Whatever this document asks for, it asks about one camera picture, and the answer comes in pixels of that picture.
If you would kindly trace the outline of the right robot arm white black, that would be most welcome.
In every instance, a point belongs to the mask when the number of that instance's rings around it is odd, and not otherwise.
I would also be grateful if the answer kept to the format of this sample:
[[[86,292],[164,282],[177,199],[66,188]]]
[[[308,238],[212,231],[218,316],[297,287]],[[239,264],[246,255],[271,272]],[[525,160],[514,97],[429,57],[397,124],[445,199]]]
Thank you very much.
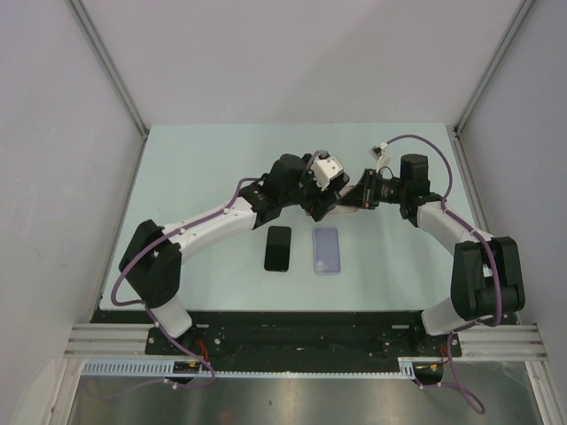
[[[453,257],[449,296],[422,311],[423,325],[408,333],[415,353],[431,354],[440,345],[440,335],[477,324],[496,327],[505,315],[524,309],[517,242],[472,226],[449,207],[445,197],[432,192],[426,156],[403,156],[399,175],[391,178],[365,170],[341,203],[361,210],[398,205],[402,219],[428,233]]]

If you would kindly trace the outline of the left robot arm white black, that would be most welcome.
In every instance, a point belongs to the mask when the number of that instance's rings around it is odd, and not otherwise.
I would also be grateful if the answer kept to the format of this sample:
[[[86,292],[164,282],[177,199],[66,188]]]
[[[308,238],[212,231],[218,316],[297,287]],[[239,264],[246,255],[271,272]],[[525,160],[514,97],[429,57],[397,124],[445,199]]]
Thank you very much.
[[[119,264],[118,282],[127,282],[165,334],[174,352],[196,343],[190,314],[178,297],[183,264],[199,251],[228,237],[252,231],[300,207],[314,221],[338,203],[349,177],[339,159],[326,151],[302,157],[284,154],[260,177],[243,178],[230,200],[196,218],[160,226],[141,223]]]

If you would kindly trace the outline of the lilac silicone phone case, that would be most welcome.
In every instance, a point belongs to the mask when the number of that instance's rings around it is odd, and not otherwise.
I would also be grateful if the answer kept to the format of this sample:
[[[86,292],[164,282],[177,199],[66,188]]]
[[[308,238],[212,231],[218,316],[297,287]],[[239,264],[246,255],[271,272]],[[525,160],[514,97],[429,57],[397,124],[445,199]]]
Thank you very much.
[[[340,247],[336,228],[315,228],[313,232],[314,270],[318,275],[341,271]]]

